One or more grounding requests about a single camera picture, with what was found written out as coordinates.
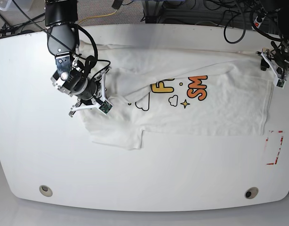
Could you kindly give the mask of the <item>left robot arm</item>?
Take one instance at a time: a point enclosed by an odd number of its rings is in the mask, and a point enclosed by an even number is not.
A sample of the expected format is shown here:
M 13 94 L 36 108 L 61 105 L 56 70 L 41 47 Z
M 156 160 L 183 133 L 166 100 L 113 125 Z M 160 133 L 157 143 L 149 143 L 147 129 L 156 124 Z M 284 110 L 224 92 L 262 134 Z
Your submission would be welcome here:
M 259 22 L 254 19 L 267 17 L 274 23 L 278 38 L 259 29 Z M 271 68 L 280 82 L 289 76 L 289 0 L 260 0 L 249 14 L 252 28 L 271 41 L 272 50 L 260 53 L 262 57 L 261 69 Z

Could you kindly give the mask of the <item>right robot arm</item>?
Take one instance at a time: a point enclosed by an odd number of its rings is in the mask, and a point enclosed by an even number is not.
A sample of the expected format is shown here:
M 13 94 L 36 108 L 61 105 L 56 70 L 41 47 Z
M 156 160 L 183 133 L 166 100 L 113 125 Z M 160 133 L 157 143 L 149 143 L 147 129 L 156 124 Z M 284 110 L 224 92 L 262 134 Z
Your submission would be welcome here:
M 77 1 L 45 1 L 45 26 L 47 27 L 47 47 L 55 57 L 56 72 L 51 77 L 53 86 L 69 96 L 76 96 L 77 102 L 69 112 L 73 116 L 77 111 L 97 109 L 107 114 L 112 104 L 106 97 L 105 76 L 110 70 L 110 61 L 101 70 L 91 75 L 96 66 L 98 49 L 92 36 L 77 23 Z M 79 52 L 79 33 L 90 40 L 94 54 L 82 57 Z

